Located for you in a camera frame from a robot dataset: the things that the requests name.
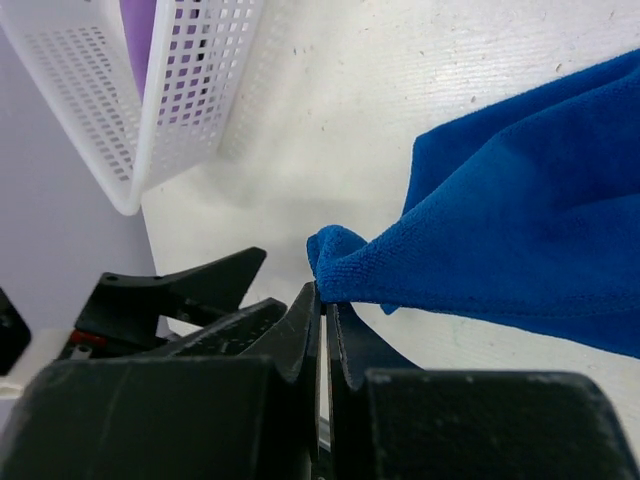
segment white table surface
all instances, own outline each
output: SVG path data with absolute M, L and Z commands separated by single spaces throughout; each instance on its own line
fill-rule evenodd
M 637 0 L 267 0 L 218 157 L 143 199 L 157 270 L 256 245 L 269 258 L 246 303 L 290 303 L 312 279 L 309 235 L 337 223 L 373 238 L 398 218 L 418 134 L 639 46 Z M 640 361 L 479 320 L 357 310 L 425 368 L 586 373 L 640 457 Z

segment blue microfiber cloth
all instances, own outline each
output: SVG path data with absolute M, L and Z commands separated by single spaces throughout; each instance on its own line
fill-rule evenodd
M 324 302 L 454 313 L 640 358 L 640 50 L 415 142 L 400 220 L 307 242 Z

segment purple object inside basket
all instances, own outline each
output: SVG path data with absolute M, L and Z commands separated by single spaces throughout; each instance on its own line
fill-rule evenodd
M 129 60 L 140 98 L 144 97 L 156 0 L 120 0 Z

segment gray wall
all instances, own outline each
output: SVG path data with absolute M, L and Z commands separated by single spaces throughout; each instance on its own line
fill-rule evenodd
M 142 213 L 111 206 L 0 29 L 0 286 L 32 331 L 71 328 L 104 271 L 154 274 Z

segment black plastic part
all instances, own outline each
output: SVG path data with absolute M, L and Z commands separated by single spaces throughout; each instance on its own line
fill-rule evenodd
M 361 478 L 640 478 L 582 375 L 371 370 L 366 384 L 375 471 Z
M 14 409 L 0 479 L 305 478 L 288 393 L 261 357 L 61 361 Z
M 161 315 L 199 326 L 237 311 L 266 252 L 249 248 L 221 260 L 164 277 L 105 273 L 76 322 L 76 330 L 107 339 L 104 356 L 156 348 Z
M 48 367 L 0 441 L 0 479 L 308 479 L 318 448 L 315 286 L 273 321 L 278 311 L 267 300 L 143 355 Z M 219 355 L 242 323 L 271 328 L 245 332 L 239 355 Z
M 331 455 L 336 478 L 374 478 L 365 373 L 375 367 L 418 367 L 371 330 L 350 304 L 327 306 L 327 346 Z
M 333 480 L 331 452 L 320 447 L 318 461 L 311 468 L 311 480 Z
M 0 376 L 7 375 L 31 342 L 31 331 L 0 288 Z
M 295 389 L 302 409 L 300 424 L 312 461 L 318 459 L 320 412 L 320 297 L 307 283 L 286 315 L 242 355 L 266 355 Z
M 429 372 L 350 305 L 327 307 L 337 479 L 639 479 L 611 404 L 588 378 Z
M 273 327 L 287 311 L 284 303 L 268 298 L 222 317 L 197 332 L 141 353 L 144 357 L 238 355 Z

